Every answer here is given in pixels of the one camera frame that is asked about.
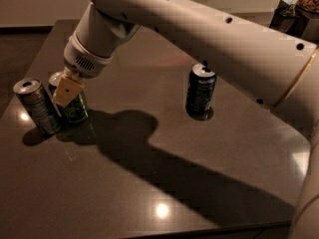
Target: can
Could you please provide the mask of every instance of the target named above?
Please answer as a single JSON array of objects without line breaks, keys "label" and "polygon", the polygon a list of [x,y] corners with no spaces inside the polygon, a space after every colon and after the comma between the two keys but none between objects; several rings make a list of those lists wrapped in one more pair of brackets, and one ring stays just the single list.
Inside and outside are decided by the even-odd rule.
[{"label": "can", "polygon": [[192,67],[188,78],[186,110],[191,115],[209,111],[217,74],[202,64]]},{"label": "can", "polygon": [[[63,72],[57,72],[53,74],[49,79],[49,90],[52,95],[56,91]],[[62,119],[67,123],[80,123],[89,116],[89,108],[84,95],[84,92],[80,92],[67,106],[64,108],[57,105],[57,108],[61,114]]]},{"label": "can", "polygon": [[60,117],[40,80],[23,79],[13,91],[42,134],[51,135],[61,128]]}]

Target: gray table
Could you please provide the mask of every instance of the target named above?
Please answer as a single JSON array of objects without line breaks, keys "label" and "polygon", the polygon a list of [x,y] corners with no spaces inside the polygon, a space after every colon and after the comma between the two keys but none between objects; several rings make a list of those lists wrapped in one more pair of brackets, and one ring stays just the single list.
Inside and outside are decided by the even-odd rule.
[{"label": "gray table", "polygon": [[[76,23],[57,22],[27,77],[47,86],[63,70]],[[190,118],[195,63],[141,28],[86,80],[90,119],[50,138],[21,119],[13,98],[0,120],[0,237],[118,238],[290,220],[308,142],[222,79],[213,118]]]}]

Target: table surface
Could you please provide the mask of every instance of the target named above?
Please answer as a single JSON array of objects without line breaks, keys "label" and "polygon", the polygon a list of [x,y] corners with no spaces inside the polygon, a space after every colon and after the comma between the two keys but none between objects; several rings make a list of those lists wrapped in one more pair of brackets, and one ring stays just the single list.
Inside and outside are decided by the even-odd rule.
[{"label": "table surface", "polygon": [[[64,68],[58,21],[26,77]],[[290,220],[309,143],[218,78],[211,119],[184,108],[196,63],[140,28],[95,79],[90,118],[44,138],[14,97],[0,120],[2,238],[119,238]]]}]

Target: black can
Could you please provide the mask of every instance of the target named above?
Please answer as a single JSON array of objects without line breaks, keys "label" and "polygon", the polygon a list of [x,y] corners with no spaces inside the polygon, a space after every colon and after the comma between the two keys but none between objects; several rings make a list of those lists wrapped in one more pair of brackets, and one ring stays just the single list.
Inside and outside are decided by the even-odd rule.
[{"label": "black can", "polygon": [[[57,72],[53,74],[49,79],[49,90],[52,95],[56,91],[63,72]],[[58,110],[61,114],[62,119],[67,123],[80,123],[84,121],[88,116],[88,105],[83,92],[80,92],[67,106],[64,108],[58,106]]]},{"label": "black can", "polygon": [[61,128],[61,120],[42,83],[26,78],[15,84],[13,91],[42,134],[51,135]]},{"label": "black can", "polygon": [[201,115],[210,109],[217,74],[202,64],[192,67],[188,79],[186,110],[190,115]]}]

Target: can top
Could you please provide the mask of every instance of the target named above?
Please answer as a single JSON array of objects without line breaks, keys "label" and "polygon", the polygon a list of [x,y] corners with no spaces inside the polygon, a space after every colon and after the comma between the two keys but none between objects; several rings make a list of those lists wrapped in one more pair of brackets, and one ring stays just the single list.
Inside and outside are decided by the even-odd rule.
[{"label": "can top", "polygon": [[215,73],[202,64],[196,64],[192,67],[192,71],[199,77],[210,78],[215,75]]},{"label": "can top", "polygon": [[62,75],[63,75],[63,71],[54,73],[54,74],[49,78],[49,84],[52,85],[52,86],[54,86],[54,87],[58,87]]},{"label": "can top", "polygon": [[26,78],[16,83],[13,87],[13,91],[15,94],[25,95],[33,93],[34,91],[38,90],[40,86],[40,80],[34,78]]}]

